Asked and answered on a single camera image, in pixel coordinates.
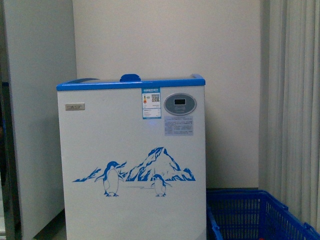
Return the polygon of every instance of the beige wall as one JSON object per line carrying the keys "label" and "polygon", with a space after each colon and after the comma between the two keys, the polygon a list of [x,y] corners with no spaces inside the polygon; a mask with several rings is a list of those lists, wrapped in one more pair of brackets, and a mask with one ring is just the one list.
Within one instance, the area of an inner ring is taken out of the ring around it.
{"label": "beige wall", "polygon": [[77,77],[201,74],[206,79],[207,187],[257,187],[260,4],[73,0]]}

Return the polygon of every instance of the brand nameplate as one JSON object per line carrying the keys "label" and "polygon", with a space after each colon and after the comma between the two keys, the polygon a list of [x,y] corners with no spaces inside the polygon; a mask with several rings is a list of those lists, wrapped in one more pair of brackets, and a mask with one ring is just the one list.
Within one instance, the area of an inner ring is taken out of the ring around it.
{"label": "brand nameplate", "polygon": [[78,111],[78,110],[85,110],[84,103],[68,103],[65,105],[66,111]]}

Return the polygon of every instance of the penguin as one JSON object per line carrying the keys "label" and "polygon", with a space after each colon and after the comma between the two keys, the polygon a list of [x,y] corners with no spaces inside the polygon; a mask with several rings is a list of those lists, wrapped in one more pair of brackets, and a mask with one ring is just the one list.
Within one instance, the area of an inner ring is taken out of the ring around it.
{"label": "penguin", "polygon": [[169,185],[160,174],[153,175],[154,182],[151,184],[151,187],[154,187],[156,197],[164,197],[166,196],[166,186]]}
{"label": "penguin", "polygon": [[104,187],[104,195],[107,197],[118,197],[117,191],[119,187],[119,179],[124,181],[124,178],[117,172],[116,168],[119,167],[119,163],[111,161],[107,164],[104,173],[98,176],[94,182],[102,179]]}

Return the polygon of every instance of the qr code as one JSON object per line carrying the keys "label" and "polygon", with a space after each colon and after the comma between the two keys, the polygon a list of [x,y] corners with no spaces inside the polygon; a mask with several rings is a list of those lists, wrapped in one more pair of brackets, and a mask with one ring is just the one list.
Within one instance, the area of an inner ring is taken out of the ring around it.
{"label": "qr code", "polygon": [[151,94],[152,102],[160,102],[160,94]]}

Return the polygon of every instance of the blue plastic basket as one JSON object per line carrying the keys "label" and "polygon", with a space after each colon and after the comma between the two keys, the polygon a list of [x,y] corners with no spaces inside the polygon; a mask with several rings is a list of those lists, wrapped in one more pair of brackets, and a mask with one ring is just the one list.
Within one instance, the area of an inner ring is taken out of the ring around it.
{"label": "blue plastic basket", "polygon": [[213,190],[206,198],[210,240],[320,240],[266,191]]}

